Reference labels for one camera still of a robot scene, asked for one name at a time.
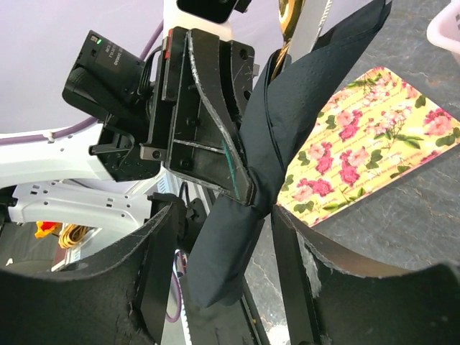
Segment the black paper napkin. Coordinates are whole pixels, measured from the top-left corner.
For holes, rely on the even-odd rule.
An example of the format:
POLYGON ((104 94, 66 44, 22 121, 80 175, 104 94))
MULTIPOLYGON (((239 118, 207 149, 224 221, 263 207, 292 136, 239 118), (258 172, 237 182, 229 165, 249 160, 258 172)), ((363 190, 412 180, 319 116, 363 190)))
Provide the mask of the black paper napkin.
POLYGON ((239 131, 255 184, 254 201, 245 206, 224 195, 216 199, 188 258, 186 277, 196 305, 232 305, 240 299, 245 270, 288 165, 390 10, 389 1, 369 2, 275 78, 270 77, 275 56, 269 58, 239 131))

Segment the silver table knife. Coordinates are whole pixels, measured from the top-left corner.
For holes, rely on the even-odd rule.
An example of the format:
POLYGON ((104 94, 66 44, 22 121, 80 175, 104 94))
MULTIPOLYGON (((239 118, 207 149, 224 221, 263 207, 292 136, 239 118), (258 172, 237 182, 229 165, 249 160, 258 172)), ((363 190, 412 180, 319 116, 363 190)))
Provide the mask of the silver table knife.
POLYGON ((294 63, 314 48, 330 13, 333 0, 305 1, 287 51, 289 63, 294 63))

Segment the gold spoon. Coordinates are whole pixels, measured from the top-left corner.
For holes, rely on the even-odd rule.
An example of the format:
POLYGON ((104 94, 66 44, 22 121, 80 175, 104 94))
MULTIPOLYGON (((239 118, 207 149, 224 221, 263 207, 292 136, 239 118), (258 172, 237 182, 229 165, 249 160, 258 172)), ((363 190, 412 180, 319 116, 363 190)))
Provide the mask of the gold spoon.
POLYGON ((271 74, 272 81, 281 72, 285 63, 290 41, 293 38, 304 3, 304 0, 279 0, 279 20, 283 37, 283 46, 277 56, 275 67, 271 74))

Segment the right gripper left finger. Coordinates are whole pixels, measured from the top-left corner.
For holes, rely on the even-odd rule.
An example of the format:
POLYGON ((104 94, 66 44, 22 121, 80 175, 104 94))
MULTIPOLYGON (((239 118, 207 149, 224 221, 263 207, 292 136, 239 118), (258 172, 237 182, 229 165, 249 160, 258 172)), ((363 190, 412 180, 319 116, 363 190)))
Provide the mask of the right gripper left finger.
POLYGON ((3 344, 159 344, 178 207, 57 272, 1 270, 3 344))

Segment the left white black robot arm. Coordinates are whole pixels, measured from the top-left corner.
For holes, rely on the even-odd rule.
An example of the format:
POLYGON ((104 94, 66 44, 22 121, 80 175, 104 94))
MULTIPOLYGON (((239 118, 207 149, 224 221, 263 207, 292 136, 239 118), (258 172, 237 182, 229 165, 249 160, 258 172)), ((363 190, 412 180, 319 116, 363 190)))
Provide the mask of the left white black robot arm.
POLYGON ((1 221, 135 229, 154 201, 69 180, 123 183, 164 170, 250 204, 255 185, 239 127, 253 71, 253 47, 200 29, 172 28, 145 59, 90 31, 63 89, 89 123, 2 139, 1 221))

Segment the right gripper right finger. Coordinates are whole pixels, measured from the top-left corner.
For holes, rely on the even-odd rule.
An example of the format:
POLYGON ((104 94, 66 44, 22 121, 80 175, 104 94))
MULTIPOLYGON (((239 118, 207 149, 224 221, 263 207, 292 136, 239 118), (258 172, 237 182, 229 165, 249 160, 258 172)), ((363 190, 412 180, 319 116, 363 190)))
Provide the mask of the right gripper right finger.
POLYGON ((459 264, 418 271, 343 247, 282 207, 271 214, 292 344, 457 344, 459 264))

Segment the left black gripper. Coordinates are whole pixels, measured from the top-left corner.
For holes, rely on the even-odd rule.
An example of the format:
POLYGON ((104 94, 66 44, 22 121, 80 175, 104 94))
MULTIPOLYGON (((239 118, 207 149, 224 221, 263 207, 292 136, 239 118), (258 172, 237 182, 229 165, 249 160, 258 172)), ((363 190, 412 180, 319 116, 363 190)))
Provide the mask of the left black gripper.
POLYGON ((182 27, 164 43, 144 158, 249 205, 255 186, 239 129, 252 93, 254 49, 182 27))

